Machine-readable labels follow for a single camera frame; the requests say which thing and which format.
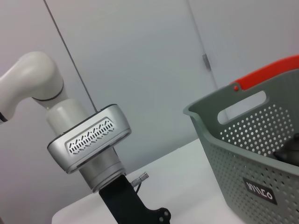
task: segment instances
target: black label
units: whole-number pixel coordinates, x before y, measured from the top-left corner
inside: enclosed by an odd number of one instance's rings
[[[277,205],[273,190],[243,177],[247,191]]]

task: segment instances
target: plastic basket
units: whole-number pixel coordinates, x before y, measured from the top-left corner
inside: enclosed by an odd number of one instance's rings
[[[184,109],[228,206],[248,224],[299,223],[299,167],[268,157],[299,132],[299,56],[237,80]],[[218,113],[260,91],[266,101],[225,124]]]

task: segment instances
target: white table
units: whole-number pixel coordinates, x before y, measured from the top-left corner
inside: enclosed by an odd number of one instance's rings
[[[226,205],[199,140],[129,174],[149,174],[138,193],[149,209],[167,208],[171,224],[244,224]],[[98,194],[57,212],[52,224],[117,224]]]

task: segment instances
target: metal connector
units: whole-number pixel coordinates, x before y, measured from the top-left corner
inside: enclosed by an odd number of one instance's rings
[[[141,184],[143,181],[145,181],[146,179],[148,179],[150,176],[147,174],[147,172],[144,172],[144,174],[142,174],[140,177],[136,178],[135,180],[133,180],[131,182],[132,187],[136,187],[139,184]]]

